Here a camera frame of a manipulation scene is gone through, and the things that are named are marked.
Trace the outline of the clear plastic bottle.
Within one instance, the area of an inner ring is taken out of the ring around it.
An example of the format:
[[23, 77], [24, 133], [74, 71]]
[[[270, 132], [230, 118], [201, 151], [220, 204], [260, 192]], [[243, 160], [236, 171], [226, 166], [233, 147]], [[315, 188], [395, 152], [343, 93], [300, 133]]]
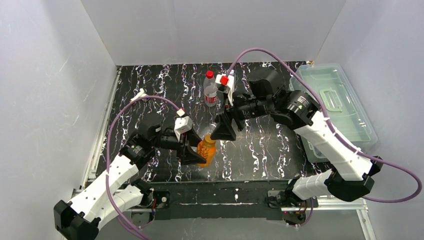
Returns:
[[209, 125], [207, 125], [206, 127], [203, 127], [200, 131], [199, 131], [199, 137], [203, 140], [205, 138], [206, 135], [211, 135], [213, 133], [213, 131], [216, 129], [217, 124], [216, 123], [211, 123]]

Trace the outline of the orange juice bottle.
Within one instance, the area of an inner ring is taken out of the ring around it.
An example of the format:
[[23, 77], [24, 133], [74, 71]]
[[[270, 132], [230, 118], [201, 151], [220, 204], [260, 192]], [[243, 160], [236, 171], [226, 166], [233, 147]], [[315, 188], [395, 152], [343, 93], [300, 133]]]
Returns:
[[217, 148], [216, 148], [216, 146], [214, 146], [214, 147], [206, 147], [204, 144], [203, 144], [203, 140], [197, 145], [197, 148], [196, 148], [196, 152], [200, 155], [200, 156], [202, 156], [203, 158], [205, 158], [206, 159], [206, 163], [204, 163], [204, 164], [197, 164], [199, 167], [208, 167], [210, 164], [211, 164], [211, 162], [212, 162], [212, 160], [213, 160], [213, 158], [214, 158], [214, 156], [215, 156], [215, 153], [216, 153], [216, 150], [217, 150]]

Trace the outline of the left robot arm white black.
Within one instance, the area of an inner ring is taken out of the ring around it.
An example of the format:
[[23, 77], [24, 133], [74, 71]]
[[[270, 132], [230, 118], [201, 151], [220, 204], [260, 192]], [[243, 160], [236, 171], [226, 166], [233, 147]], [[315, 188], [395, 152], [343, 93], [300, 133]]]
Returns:
[[100, 229], [123, 210], [137, 206], [155, 207], [154, 189], [135, 180], [116, 194], [122, 184], [137, 174], [156, 155], [157, 149], [173, 150], [181, 165], [204, 164], [193, 148], [201, 138], [188, 115], [175, 118], [173, 127], [162, 126], [164, 118], [151, 113], [128, 137], [108, 168], [85, 190], [53, 208], [55, 229], [68, 240], [94, 240]]

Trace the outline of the red bottle cap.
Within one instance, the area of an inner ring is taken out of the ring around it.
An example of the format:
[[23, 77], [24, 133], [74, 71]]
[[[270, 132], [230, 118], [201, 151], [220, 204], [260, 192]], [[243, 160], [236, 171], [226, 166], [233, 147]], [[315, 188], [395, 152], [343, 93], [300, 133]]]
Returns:
[[214, 73], [211, 70], [208, 70], [205, 74], [206, 78], [212, 79], [214, 77]]

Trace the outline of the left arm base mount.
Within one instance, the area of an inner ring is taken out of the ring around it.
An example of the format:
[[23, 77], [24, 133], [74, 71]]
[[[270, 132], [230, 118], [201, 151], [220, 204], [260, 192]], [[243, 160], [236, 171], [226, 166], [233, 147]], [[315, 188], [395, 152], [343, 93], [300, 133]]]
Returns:
[[139, 205], [131, 208], [130, 217], [133, 224], [140, 229], [147, 227], [155, 218], [158, 210], [168, 209], [171, 194], [169, 191], [153, 191], [143, 197]]

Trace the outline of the red label water bottle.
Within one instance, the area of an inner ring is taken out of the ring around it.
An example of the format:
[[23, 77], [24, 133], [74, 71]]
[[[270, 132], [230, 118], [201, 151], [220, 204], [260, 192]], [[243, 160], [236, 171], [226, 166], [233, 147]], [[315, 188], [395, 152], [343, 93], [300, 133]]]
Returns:
[[217, 103], [217, 88], [215, 86], [215, 75], [213, 78], [204, 78], [203, 81], [204, 102], [208, 107], [213, 107]]

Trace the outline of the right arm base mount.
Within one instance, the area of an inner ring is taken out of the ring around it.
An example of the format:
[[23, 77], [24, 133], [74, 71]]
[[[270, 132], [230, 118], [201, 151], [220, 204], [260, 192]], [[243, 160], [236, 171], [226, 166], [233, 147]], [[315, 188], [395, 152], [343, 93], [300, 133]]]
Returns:
[[312, 210], [319, 206], [316, 196], [298, 200], [283, 190], [269, 190], [264, 202], [269, 208], [281, 210], [285, 224], [297, 229], [311, 219]]

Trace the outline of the clear blue-tinted bottle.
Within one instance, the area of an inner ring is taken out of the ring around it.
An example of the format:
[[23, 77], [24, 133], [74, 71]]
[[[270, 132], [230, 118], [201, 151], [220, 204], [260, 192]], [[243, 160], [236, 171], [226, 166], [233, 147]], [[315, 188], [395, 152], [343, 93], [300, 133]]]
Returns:
[[233, 77], [233, 79], [234, 79], [234, 81], [236, 81], [236, 73], [235, 73], [235, 70], [234, 69], [232, 69], [231, 71], [230, 71], [230, 73], [229, 73], [229, 76], [232, 76]]

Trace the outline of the orange bottle cap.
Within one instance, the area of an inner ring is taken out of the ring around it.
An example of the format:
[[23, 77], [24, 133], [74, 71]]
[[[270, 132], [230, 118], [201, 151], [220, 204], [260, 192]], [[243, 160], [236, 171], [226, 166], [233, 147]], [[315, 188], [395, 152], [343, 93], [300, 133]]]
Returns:
[[216, 146], [216, 140], [211, 139], [211, 135], [210, 134], [206, 134], [203, 138], [203, 144], [208, 147], [208, 148], [213, 148]]

